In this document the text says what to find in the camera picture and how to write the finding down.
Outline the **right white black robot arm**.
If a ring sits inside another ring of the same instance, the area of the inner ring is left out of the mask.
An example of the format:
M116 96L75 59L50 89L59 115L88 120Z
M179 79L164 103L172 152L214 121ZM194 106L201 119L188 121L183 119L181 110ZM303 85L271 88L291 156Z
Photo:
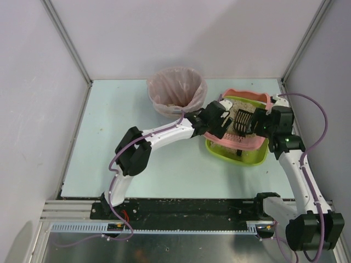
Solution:
M285 229L293 251L334 249L344 228L342 214L336 213L322 196L306 159L302 139L292 133L292 108L258 108L248 128L268 139L269 150L283 168L295 198L295 207L287 205L273 192L258 193L256 210L261 217L271 217Z

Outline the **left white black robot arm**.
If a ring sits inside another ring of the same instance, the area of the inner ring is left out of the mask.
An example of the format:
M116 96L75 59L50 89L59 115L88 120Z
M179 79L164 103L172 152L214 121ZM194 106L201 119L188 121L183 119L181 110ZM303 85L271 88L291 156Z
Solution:
M222 139L233 119L229 117L233 102L229 99L212 101L205 108L183 112L181 117L166 125L149 130L131 127L115 149L109 171L115 173L109 189L100 197L104 213L110 216L124 202L134 176L148 165L152 152L179 140L209 133Z

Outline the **black slotted litter scoop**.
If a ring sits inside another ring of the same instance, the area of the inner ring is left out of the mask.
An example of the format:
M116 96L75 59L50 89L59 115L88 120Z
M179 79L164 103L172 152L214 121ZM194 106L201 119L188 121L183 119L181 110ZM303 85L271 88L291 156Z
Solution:
M252 112L242 109L238 110L233 122L233 128L238 136L245 137L246 135L252 134L250 128L252 116Z

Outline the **pink green litter box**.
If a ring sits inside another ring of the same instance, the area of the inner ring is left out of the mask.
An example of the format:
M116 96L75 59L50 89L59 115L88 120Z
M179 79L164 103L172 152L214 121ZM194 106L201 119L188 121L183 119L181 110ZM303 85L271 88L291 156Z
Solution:
M251 112L256 108L270 109L272 106L270 96L267 93L227 89L219 97L233 102L231 117L240 106ZM268 153L268 140L266 138L254 134L239 136L234 132L232 126L229 127L222 139L209 133L205 133L204 137L206 138L205 146L211 154L237 165L260 165L265 161Z

